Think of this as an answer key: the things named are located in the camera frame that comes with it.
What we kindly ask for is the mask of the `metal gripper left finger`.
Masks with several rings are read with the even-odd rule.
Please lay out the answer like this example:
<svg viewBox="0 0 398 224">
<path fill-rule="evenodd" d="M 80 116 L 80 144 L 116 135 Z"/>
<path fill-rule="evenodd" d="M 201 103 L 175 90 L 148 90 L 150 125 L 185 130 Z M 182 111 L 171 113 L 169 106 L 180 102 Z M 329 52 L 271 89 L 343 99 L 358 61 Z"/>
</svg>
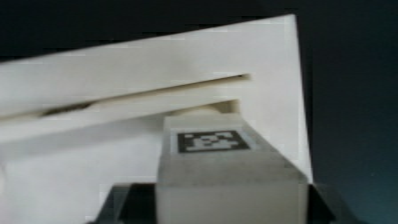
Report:
<svg viewBox="0 0 398 224">
<path fill-rule="evenodd" d="M 159 224 L 153 183 L 112 187 L 96 219 L 86 224 Z"/>
</svg>

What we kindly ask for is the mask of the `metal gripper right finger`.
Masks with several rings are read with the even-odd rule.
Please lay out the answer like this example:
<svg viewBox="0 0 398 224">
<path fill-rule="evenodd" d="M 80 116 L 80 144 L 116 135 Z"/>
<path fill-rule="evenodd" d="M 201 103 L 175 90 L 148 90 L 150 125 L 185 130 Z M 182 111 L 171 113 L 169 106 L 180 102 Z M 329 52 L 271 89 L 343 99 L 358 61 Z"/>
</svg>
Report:
<svg viewBox="0 0 398 224">
<path fill-rule="evenodd" d="M 336 189 L 320 183 L 310 185 L 306 224 L 356 224 L 356 216 Z"/>
</svg>

